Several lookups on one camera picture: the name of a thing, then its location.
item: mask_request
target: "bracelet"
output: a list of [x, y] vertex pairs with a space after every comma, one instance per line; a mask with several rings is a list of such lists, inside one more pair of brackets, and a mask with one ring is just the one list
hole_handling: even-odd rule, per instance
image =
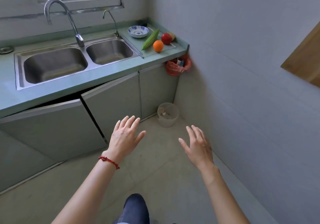
[[102, 161], [107, 161], [107, 162], [110, 162], [110, 163], [114, 164], [116, 170], [120, 169], [118, 164], [116, 164], [114, 161], [112, 161], [111, 159], [109, 159], [109, 158], [107, 158], [105, 156], [100, 156], [99, 159], [101, 159]]

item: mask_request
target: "leg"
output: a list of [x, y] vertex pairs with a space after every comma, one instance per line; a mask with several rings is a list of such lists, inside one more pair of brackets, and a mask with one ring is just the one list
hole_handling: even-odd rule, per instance
[[122, 215], [118, 223], [150, 224], [149, 212], [143, 197], [140, 194], [132, 194], [125, 201]]

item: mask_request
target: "double bowl sink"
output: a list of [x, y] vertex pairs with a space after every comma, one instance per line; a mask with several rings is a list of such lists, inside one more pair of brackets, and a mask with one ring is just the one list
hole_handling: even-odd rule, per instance
[[115, 35], [14, 55], [17, 90], [136, 57], [140, 52]]

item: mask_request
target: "person's left hand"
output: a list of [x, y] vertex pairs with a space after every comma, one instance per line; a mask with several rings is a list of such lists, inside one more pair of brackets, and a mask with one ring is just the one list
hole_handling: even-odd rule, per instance
[[114, 127], [109, 148], [102, 155], [119, 164], [135, 149], [146, 134], [146, 131], [142, 131], [136, 138], [134, 137], [139, 122], [140, 118], [135, 119], [135, 116], [131, 118], [126, 116], [122, 121], [118, 121]]

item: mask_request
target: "green countertop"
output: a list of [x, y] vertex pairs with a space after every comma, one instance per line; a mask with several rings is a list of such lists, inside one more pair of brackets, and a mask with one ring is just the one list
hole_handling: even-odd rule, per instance
[[[154, 26], [160, 28], [162, 32], [167, 32], [160, 25]], [[141, 49], [141, 40], [131, 38], [126, 31], [127, 27], [119, 29], [122, 36], [130, 40], [136, 48]], [[112, 33], [114, 33], [114, 29], [85, 34], [83, 39], [93, 39]], [[173, 42], [173, 46], [164, 48], [161, 53], [156, 53], [153, 49], [144, 51], [145, 58], [138, 56], [22, 90], [16, 89], [14, 53], [73, 42], [75, 42], [74, 37], [51, 40], [19, 46], [10, 54], [0, 55], [0, 118], [182, 56], [188, 47], [186, 42], [178, 39], [178, 43]]]

